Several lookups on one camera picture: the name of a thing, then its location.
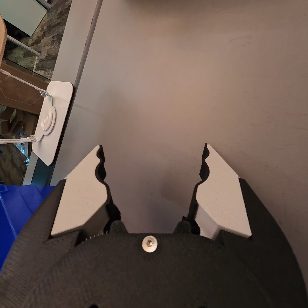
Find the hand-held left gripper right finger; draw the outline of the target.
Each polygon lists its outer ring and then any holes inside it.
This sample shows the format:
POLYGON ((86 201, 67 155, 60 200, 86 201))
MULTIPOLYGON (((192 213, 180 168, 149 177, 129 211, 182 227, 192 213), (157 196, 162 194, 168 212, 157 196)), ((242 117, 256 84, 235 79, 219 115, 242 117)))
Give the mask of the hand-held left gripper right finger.
POLYGON ((195 185, 187 217, 192 234, 215 240, 220 231, 252 235, 240 178, 208 143, 202 153, 200 181, 195 185))

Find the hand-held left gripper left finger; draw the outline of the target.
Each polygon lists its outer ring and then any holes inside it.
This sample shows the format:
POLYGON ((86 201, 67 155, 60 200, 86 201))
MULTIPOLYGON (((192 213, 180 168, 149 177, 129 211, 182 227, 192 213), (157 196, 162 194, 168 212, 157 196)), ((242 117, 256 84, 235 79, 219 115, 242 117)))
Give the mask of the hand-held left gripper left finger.
POLYGON ((111 224, 121 220, 110 187, 105 182, 102 145, 93 150, 66 176, 51 236, 82 231, 86 236, 109 233, 111 224))

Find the blue plastic bin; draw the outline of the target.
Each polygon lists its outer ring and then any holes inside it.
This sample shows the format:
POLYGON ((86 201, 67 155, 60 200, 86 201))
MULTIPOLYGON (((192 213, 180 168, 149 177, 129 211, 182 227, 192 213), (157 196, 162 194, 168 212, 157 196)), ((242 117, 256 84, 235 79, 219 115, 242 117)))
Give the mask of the blue plastic bin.
POLYGON ((53 188, 0 185, 0 268, 21 229, 53 188))

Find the white document stand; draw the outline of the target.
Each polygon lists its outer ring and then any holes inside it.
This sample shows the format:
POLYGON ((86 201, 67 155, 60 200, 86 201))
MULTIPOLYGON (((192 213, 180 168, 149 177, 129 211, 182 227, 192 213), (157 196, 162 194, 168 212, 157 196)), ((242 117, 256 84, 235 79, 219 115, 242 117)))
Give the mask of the white document stand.
POLYGON ((34 143, 33 152, 45 165, 51 165, 71 102, 73 85, 69 82, 51 81, 47 90, 43 90, 3 69, 0 71, 38 90, 44 98, 35 134, 27 138, 1 139, 0 144, 34 143))

